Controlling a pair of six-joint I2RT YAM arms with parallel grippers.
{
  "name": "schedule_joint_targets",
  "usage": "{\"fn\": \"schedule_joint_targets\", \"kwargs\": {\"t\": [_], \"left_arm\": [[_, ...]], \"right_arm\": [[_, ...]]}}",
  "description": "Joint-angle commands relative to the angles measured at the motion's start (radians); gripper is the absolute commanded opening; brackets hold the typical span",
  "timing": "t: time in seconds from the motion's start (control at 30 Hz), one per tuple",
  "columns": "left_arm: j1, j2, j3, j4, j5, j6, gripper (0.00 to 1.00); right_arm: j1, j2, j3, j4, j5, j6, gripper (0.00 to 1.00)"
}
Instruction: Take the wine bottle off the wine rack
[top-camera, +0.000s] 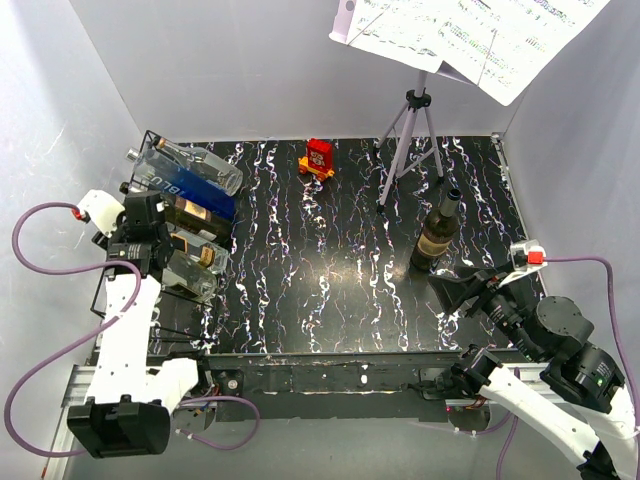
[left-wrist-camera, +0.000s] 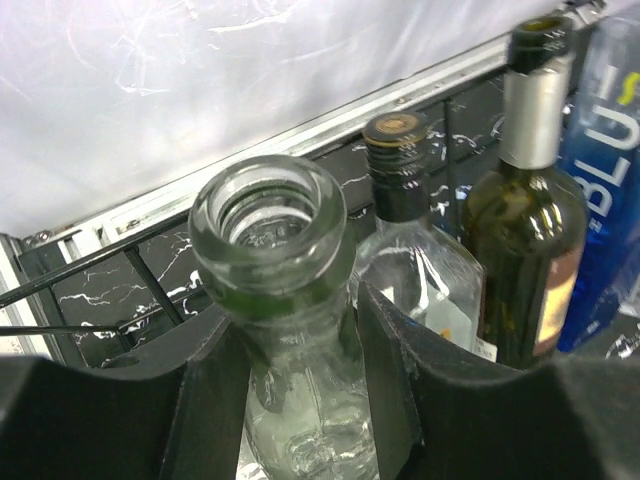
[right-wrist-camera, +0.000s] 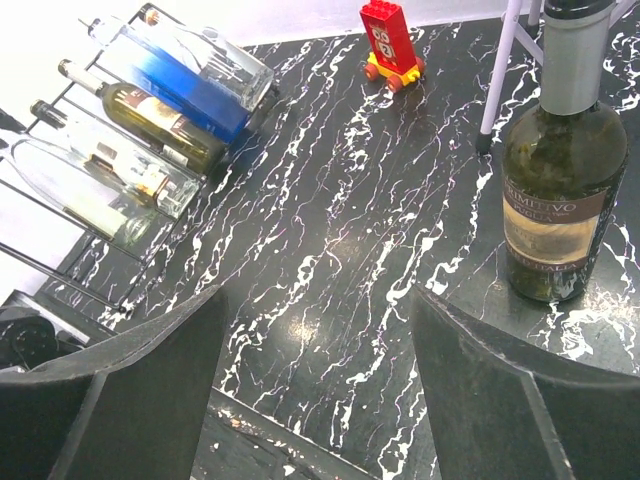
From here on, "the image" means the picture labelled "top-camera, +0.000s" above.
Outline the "dark red wine bottle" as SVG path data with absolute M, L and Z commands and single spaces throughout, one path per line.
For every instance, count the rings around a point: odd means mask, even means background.
M 410 258 L 415 268 L 421 271 L 434 269 L 447 251 L 460 230 L 458 207 L 461 197 L 459 189 L 451 188 L 440 205 L 426 216 Z

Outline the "clear round glass bottle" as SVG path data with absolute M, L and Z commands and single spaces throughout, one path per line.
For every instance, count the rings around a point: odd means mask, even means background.
M 181 251 L 175 251 L 162 273 L 163 286 L 197 302 L 208 301 L 216 292 L 216 277 Z

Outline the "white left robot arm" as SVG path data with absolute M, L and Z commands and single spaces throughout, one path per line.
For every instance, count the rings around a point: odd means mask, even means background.
M 123 201 L 89 191 L 78 205 L 106 239 L 106 314 L 97 365 L 83 404 L 67 425 L 94 458 L 157 455 L 165 451 L 171 417 L 185 395 L 205 398 L 211 373 L 193 358 L 173 358 L 156 373 L 147 366 L 152 313 L 162 274 L 173 255 L 159 193 Z

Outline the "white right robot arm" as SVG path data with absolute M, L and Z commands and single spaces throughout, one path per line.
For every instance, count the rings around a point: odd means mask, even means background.
M 430 276 L 443 310 L 484 314 L 527 361 L 541 365 L 540 381 L 579 415 L 562 410 L 477 345 L 435 379 L 436 389 L 501 405 L 560 450 L 583 479 L 638 478 L 637 393 L 616 359 L 591 342 L 593 323 L 567 297 L 531 300 L 506 269 L 464 273 Z

